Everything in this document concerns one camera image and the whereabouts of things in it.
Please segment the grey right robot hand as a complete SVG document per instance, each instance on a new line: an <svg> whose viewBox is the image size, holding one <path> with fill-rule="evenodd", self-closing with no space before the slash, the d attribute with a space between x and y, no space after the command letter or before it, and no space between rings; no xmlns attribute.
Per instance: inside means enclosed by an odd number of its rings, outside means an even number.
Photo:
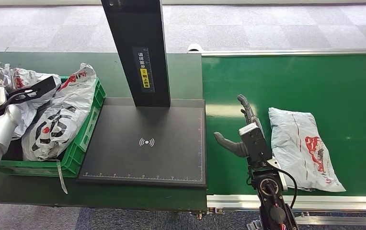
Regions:
<svg viewBox="0 0 366 230"><path fill-rule="evenodd" d="M246 119L246 126L239 129L241 141L233 142L223 137L219 132L214 132L214 137L219 145L234 153L234 155L241 158L249 157L252 161L260 161L262 152L266 147L262 125L254 114L247 98L239 94L237 99L243 106L241 112Z"/></svg>

